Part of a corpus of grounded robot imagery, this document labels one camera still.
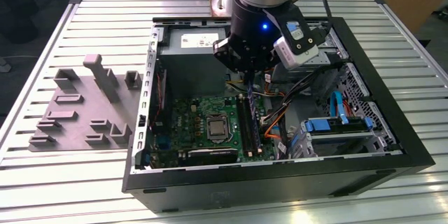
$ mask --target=motherboard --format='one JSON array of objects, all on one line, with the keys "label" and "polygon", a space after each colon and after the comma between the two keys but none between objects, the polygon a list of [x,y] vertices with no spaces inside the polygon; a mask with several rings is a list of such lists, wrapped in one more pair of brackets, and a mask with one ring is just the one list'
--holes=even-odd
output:
[{"label": "motherboard", "polygon": [[[207,156],[237,158],[237,163],[275,159],[271,139],[262,139],[265,144],[255,147],[255,140],[250,137],[253,127],[245,121],[245,103],[247,97],[242,95],[175,99],[171,134],[159,135],[157,139],[162,167],[198,165],[195,156],[201,162],[207,160]],[[257,118],[261,119],[266,115],[262,97],[255,98],[255,104]]]}]

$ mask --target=blue latch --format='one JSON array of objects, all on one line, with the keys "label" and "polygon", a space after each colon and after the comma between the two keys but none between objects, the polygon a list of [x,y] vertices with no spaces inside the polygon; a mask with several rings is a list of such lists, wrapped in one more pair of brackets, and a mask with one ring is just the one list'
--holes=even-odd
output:
[{"label": "blue latch", "polygon": [[311,119],[310,120],[317,131],[329,131],[330,123],[327,119]]},{"label": "blue latch", "polygon": [[365,122],[366,122],[367,128],[370,130],[374,129],[374,122],[373,122],[373,119],[369,116],[365,118]]},{"label": "blue latch", "polygon": [[306,122],[306,128],[309,132],[313,132],[315,130],[314,125],[311,124],[310,121]]}]

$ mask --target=black case frame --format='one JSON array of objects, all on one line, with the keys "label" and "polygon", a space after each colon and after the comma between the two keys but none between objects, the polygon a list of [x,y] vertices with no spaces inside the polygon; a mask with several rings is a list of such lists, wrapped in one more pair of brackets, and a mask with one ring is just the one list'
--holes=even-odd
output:
[{"label": "black case frame", "polygon": [[[219,169],[174,170],[130,174],[131,150],[123,180],[123,192],[133,193],[155,212],[214,209],[238,205],[286,202],[359,194],[405,174],[435,164],[411,123],[382,80],[366,52],[343,18],[307,17],[309,22],[330,21],[334,31],[367,85],[371,99],[385,116],[403,155],[361,158],[326,158],[313,162],[277,162],[274,165]],[[155,23],[173,26],[173,21],[230,21],[229,18],[162,18]]]}]

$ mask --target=gray plastic block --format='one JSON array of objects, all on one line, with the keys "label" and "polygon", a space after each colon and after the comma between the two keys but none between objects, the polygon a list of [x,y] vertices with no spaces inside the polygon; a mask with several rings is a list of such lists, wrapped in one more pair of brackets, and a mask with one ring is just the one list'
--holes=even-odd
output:
[{"label": "gray plastic block", "polygon": [[63,103],[83,103],[85,97],[81,94],[65,94],[57,96],[55,102],[58,104]]},{"label": "gray plastic block", "polygon": [[54,81],[57,82],[59,88],[69,93],[75,92],[75,86],[73,84],[74,80],[79,80],[74,69],[61,69],[54,78]]},{"label": "gray plastic block", "polygon": [[55,146],[57,140],[50,135],[33,136],[30,144],[34,147]]},{"label": "gray plastic block", "polygon": [[123,131],[113,124],[111,137],[118,144],[129,144],[131,135],[133,131],[127,124],[125,125]]},{"label": "gray plastic block", "polygon": [[127,83],[129,89],[142,89],[142,77],[138,71],[126,72],[125,82]]},{"label": "gray plastic block", "polygon": [[106,72],[107,72],[107,76],[109,76],[109,78],[110,78],[110,80],[111,80],[111,82],[114,84],[114,87],[118,87],[119,86],[119,81],[118,81],[118,78],[117,78],[117,76],[115,76],[115,74],[113,72],[113,69],[106,68]]},{"label": "gray plastic block", "polygon": [[58,119],[58,120],[74,120],[78,118],[77,111],[50,111],[47,114],[49,119]]},{"label": "gray plastic block", "polygon": [[86,55],[83,65],[91,69],[98,86],[103,90],[110,102],[115,103],[121,101],[121,97],[110,77],[111,75],[109,76],[109,72],[103,68],[102,61],[102,55]]},{"label": "gray plastic block", "polygon": [[[49,120],[47,115],[69,116],[67,112],[75,112],[78,114],[77,119],[65,120],[55,119],[62,125],[61,131],[42,131],[38,128],[35,136],[50,135],[58,142],[55,144],[45,143],[41,145],[31,144],[29,149],[33,152],[51,152],[51,151],[75,151],[75,150],[117,150],[123,149],[127,146],[125,144],[118,144],[111,134],[111,125],[115,124],[119,129],[125,128],[127,124],[131,129],[137,126],[138,109],[139,109],[139,99],[141,90],[129,90],[125,81],[126,76],[117,75],[119,85],[117,87],[118,96],[121,97],[121,102],[111,103],[105,92],[99,89],[95,82],[94,76],[81,76],[78,80],[73,81],[77,93],[71,94],[73,97],[81,95],[83,97],[83,102],[65,103],[57,102],[58,97],[65,97],[63,99],[71,100],[67,93],[58,88],[55,95],[49,104],[47,111],[45,113],[45,118],[42,120]],[[106,125],[98,125],[93,127],[91,123],[101,124],[98,120],[107,120]],[[86,141],[87,135],[105,134],[109,139],[107,144],[90,144]]]},{"label": "gray plastic block", "polygon": [[105,134],[86,135],[85,140],[90,145],[105,145],[105,144],[109,144],[109,142],[110,142],[110,140],[107,139]]},{"label": "gray plastic block", "polygon": [[37,127],[49,134],[54,131],[61,131],[63,128],[62,124],[57,120],[42,120]]},{"label": "gray plastic block", "polygon": [[93,119],[90,125],[94,130],[109,130],[111,128],[109,119]]}]

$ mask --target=green circuit board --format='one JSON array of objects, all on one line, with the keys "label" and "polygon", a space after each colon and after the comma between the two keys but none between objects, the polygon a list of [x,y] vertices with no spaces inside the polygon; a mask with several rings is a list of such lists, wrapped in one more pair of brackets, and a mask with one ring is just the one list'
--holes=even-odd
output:
[{"label": "green circuit board", "polygon": [[[259,116],[266,115],[263,99],[257,98]],[[217,143],[207,136],[207,117],[222,115],[227,118],[229,138]],[[267,161],[274,159],[273,144],[265,144],[262,154],[250,157],[243,150],[241,123],[238,117],[237,97],[211,97],[177,99],[174,101],[171,152],[161,155],[166,167],[175,166],[175,151],[198,148],[235,148],[239,162]]]}]

